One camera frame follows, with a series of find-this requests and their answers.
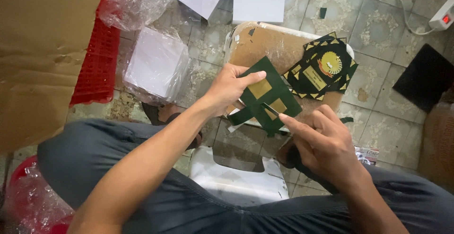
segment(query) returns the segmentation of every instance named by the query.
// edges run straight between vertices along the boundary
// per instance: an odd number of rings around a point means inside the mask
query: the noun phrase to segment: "leg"
[[[248,229],[276,233],[351,233],[351,220],[343,197],[333,185],[305,167],[298,150],[296,155],[294,149],[288,147],[289,165],[334,195],[299,197],[251,208],[246,218]],[[452,231],[454,196],[450,193],[419,176],[393,173],[370,165],[365,167],[378,192],[410,233]]]
[[[88,119],[38,146],[38,166],[72,208],[86,200],[104,174],[162,126]],[[236,209],[172,169],[124,225],[123,233],[237,233]]]

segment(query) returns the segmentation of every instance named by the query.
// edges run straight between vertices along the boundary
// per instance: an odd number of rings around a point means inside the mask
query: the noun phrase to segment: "tile floor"
[[[419,32],[446,0],[403,0],[410,25]],[[325,19],[319,9],[328,8]],[[184,91],[178,106],[187,108],[209,88],[221,68],[224,38],[231,25],[231,0],[221,0],[208,25],[184,25],[178,4],[172,3],[154,25],[173,28],[188,44],[190,56],[198,68]],[[338,110],[339,117],[351,116],[348,123],[353,141],[360,146],[380,149],[378,167],[414,173],[418,165],[422,124],[425,113],[392,90],[394,82],[408,66],[424,43],[429,43],[454,60],[454,28],[427,37],[414,36],[404,26],[403,10],[396,0],[286,0],[282,26],[319,35],[337,31],[346,36],[360,64]],[[119,67],[133,45],[134,32],[122,33]],[[149,123],[139,101],[126,92],[118,68],[115,97],[107,104],[75,105],[68,111],[67,121],[80,118],[106,118]],[[252,170],[260,156],[272,157],[288,139],[286,135],[268,138],[263,130],[242,126],[229,133],[227,121],[210,120],[202,132],[204,144],[213,146],[215,160],[237,168]],[[36,153],[36,146],[14,154],[13,165]],[[175,168],[188,173],[191,151],[181,156]],[[282,168],[289,195],[324,195],[326,190],[295,169]]]

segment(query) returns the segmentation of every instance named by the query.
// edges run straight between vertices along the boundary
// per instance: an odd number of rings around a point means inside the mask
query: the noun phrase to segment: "red plastic crate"
[[[119,43],[120,30],[107,27],[97,15],[70,106],[112,100]]]

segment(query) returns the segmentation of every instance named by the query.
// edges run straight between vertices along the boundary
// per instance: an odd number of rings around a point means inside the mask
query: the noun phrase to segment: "electrical cable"
[[[416,31],[414,31],[414,30],[410,27],[410,25],[408,24],[407,16],[405,15],[406,10],[405,10],[405,6],[404,6],[404,1],[402,1],[402,0],[399,0],[399,1],[400,1],[400,4],[402,5],[402,9],[404,10],[404,20],[405,20],[405,25],[407,26],[408,30],[409,30],[412,34],[416,34],[416,35],[423,36],[423,35],[428,35],[428,34],[430,34],[430,33],[432,33],[432,32],[435,31],[435,28],[432,29],[432,30],[430,30],[430,31],[428,31],[428,32],[426,32],[426,33],[422,33],[422,34],[417,33]]]

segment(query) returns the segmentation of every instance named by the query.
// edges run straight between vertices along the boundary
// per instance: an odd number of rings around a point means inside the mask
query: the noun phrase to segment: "gold emblem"
[[[342,70],[342,61],[332,51],[328,51],[321,59],[317,60],[321,72],[332,78],[334,74],[338,74]]]

